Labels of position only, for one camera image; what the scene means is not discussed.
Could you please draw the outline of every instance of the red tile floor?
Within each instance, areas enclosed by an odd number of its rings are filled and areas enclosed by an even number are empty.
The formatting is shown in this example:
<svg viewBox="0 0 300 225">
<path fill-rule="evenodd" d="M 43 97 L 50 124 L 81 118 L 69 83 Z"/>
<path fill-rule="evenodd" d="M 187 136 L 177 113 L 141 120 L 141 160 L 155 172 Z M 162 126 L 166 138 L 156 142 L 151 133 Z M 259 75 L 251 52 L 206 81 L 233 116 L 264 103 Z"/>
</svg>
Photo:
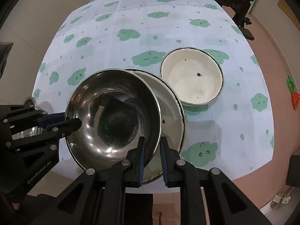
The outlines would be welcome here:
<svg viewBox="0 0 300 225">
<path fill-rule="evenodd" d="M 225 8 L 229 15 L 232 11 Z M 234 180 L 235 185 L 258 207 L 267 204 L 273 196 L 285 191 L 285 179 L 291 154 L 300 146 L 298 111 L 293 109 L 291 95 L 287 88 L 287 70 L 275 46 L 251 17 L 247 26 L 255 40 L 248 41 L 259 62 L 268 87 L 274 119 L 273 159 L 258 170 Z M 179 193 L 155 194 L 153 197 L 153 224 L 180 224 Z"/>
</svg>

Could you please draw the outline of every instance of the person's leg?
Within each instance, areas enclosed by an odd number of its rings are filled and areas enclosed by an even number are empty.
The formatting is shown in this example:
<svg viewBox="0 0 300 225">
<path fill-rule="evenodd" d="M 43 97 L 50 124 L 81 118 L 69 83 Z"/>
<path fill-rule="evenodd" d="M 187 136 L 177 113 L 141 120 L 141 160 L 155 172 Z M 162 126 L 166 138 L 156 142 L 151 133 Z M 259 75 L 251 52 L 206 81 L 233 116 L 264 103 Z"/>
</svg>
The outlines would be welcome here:
<svg viewBox="0 0 300 225">
<path fill-rule="evenodd" d="M 153 225 L 153 194 L 125 194 L 124 225 Z"/>
</svg>

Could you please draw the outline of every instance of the white tablecloth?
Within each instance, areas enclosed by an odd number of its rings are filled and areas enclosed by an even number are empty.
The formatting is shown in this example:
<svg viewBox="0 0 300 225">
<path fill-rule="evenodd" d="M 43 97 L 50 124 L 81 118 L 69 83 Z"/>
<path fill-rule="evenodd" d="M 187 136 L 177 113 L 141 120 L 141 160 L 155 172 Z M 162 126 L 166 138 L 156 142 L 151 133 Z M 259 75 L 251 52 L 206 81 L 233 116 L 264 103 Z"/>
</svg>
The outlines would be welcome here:
<svg viewBox="0 0 300 225">
<path fill-rule="evenodd" d="M 106 68 L 141 68 L 159 75 L 164 55 L 191 46 L 221 65 L 223 92 L 208 107 L 185 107 L 183 159 L 242 177 L 272 159 L 274 128 L 264 77 L 248 42 L 214 0 L 96 0 L 73 11 L 49 46 L 33 96 L 48 113 L 66 109 L 76 86 Z M 53 171 L 75 179 L 82 170 L 64 139 Z M 162 180 L 140 192 L 162 193 Z"/>
</svg>

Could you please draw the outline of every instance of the wall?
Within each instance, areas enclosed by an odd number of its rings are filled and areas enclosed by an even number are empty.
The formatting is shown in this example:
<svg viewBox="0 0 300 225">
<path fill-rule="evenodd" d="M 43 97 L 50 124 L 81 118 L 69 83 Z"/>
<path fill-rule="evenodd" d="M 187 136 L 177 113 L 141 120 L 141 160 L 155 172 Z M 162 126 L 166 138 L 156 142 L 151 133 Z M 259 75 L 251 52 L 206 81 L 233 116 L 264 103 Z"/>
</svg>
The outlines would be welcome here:
<svg viewBox="0 0 300 225">
<path fill-rule="evenodd" d="M 256 0 L 250 14 L 267 30 L 283 62 L 287 63 L 287 71 L 292 73 L 300 89 L 300 32 L 277 7 L 278 1 Z"/>
<path fill-rule="evenodd" d="M 19 0 L 0 30 L 13 42 L 0 80 L 0 104 L 22 104 L 31 95 L 41 61 L 66 17 L 89 0 Z"/>
</svg>

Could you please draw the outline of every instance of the silver screw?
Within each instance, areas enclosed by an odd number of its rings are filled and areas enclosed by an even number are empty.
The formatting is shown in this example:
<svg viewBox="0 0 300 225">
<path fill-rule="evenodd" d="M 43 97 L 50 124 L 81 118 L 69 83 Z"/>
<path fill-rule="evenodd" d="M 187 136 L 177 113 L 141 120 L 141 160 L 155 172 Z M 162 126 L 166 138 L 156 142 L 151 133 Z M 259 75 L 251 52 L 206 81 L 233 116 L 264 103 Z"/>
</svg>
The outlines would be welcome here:
<svg viewBox="0 0 300 225">
<path fill-rule="evenodd" d="M 124 160 L 121 161 L 121 164 L 123 166 L 128 166 L 130 164 L 130 160 L 124 159 Z"/>
<path fill-rule="evenodd" d="M 57 149 L 56 145 L 50 145 L 50 149 L 55 151 Z"/>
<path fill-rule="evenodd" d="M 87 175 L 93 175 L 95 173 L 95 169 L 88 168 L 85 172 L 86 172 Z"/>
<path fill-rule="evenodd" d="M 183 166 L 183 165 L 185 165 L 185 160 L 178 159 L 178 160 L 176 161 L 176 163 L 177 163 L 177 165 L 179 165 L 179 166 Z"/>
<path fill-rule="evenodd" d="M 211 172 L 212 172 L 212 174 L 214 174 L 214 175 L 218 175 L 218 174 L 220 174 L 220 169 L 214 167 L 214 168 L 211 169 Z"/>
</svg>

